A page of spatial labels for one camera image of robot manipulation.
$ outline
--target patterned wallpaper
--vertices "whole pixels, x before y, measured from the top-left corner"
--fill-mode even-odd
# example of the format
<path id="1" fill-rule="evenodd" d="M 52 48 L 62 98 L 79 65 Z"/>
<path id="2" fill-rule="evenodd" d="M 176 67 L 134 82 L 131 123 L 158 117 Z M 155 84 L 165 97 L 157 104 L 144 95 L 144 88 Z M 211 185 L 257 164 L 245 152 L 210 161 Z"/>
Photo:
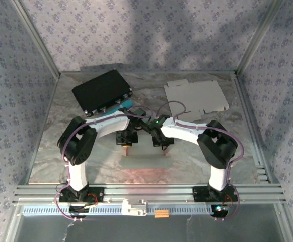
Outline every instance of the patterned wallpaper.
<path id="1" fill-rule="evenodd" d="M 293 0 L 281 7 L 241 80 L 293 217 Z"/>
<path id="2" fill-rule="evenodd" d="M 0 234 L 26 174 L 54 79 L 8 0 L 0 0 Z"/>
<path id="3" fill-rule="evenodd" d="M 270 0 L 23 0 L 59 71 L 233 70 Z"/>

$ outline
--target cardboard sheet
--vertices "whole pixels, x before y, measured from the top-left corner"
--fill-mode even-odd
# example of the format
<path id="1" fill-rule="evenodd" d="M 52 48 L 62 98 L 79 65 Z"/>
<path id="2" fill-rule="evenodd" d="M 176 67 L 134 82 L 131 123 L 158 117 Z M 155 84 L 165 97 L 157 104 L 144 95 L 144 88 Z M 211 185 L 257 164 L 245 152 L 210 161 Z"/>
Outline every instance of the cardboard sheet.
<path id="1" fill-rule="evenodd" d="M 218 81 L 189 83 L 187 79 L 167 82 L 165 92 L 168 101 L 176 100 L 186 105 L 186 113 L 179 120 L 192 122 L 201 119 L 204 113 L 224 111 L 229 108 Z M 172 116 L 183 109 L 178 103 L 169 103 Z"/>

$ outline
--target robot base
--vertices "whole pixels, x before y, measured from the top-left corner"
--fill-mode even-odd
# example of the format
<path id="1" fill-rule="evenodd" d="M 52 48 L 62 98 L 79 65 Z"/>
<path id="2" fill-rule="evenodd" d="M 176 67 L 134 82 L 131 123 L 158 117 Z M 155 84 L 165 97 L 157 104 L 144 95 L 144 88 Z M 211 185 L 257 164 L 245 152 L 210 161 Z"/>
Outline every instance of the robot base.
<path id="1" fill-rule="evenodd" d="M 226 185 L 221 191 L 208 187 L 193 187 L 193 199 L 195 202 L 225 202 L 226 196 L 230 196 L 233 202 L 237 202 L 236 191 L 231 185 Z"/>
<path id="2" fill-rule="evenodd" d="M 90 194 L 94 194 L 97 197 L 98 202 L 102 202 L 104 198 L 104 187 L 89 187 L 87 184 L 80 191 L 75 191 L 71 186 L 61 190 L 59 196 L 59 202 L 85 202 L 94 203 L 95 197 Z"/>

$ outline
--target gray marble table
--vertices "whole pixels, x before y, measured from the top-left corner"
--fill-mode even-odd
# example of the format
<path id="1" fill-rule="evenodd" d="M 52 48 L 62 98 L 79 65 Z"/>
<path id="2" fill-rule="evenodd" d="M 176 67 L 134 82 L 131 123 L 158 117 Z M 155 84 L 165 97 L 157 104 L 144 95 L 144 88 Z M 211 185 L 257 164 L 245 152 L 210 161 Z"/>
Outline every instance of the gray marble table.
<path id="1" fill-rule="evenodd" d="M 57 140 L 75 116 L 85 118 L 71 90 L 74 86 L 97 76 L 96 73 L 62 73 L 58 81 L 48 119 L 45 124 L 39 149 L 33 164 L 29 183 L 65 182 L 66 172 L 61 160 Z M 257 169 L 248 138 L 247 127 L 242 117 L 239 98 L 234 83 L 227 74 L 204 73 L 122 73 L 133 88 L 132 100 L 157 111 L 167 101 L 164 85 L 167 81 L 186 78 L 189 82 L 218 80 L 230 105 L 222 112 L 207 113 L 197 123 L 215 119 L 231 133 L 239 137 L 245 147 L 244 158 L 231 171 L 232 182 L 258 183 Z M 169 114 L 169 107 L 162 110 Z M 210 167 L 200 148 L 186 141 L 175 140 L 168 153 L 152 147 L 152 140 L 144 131 L 139 131 L 139 143 L 128 149 L 116 146 L 115 134 L 98 139 L 86 164 L 90 183 L 208 183 Z"/>

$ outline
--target black box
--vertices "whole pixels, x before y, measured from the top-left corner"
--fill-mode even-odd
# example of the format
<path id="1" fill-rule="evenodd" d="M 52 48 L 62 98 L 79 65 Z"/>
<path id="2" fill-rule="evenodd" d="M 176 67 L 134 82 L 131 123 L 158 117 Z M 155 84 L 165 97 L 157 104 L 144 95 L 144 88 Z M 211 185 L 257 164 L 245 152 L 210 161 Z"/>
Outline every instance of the black box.
<path id="1" fill-rule="evenodd" d="M 130 85 L 116 69 L 74 87 L 72 92 L 88 117 L 132 95 Z"/>

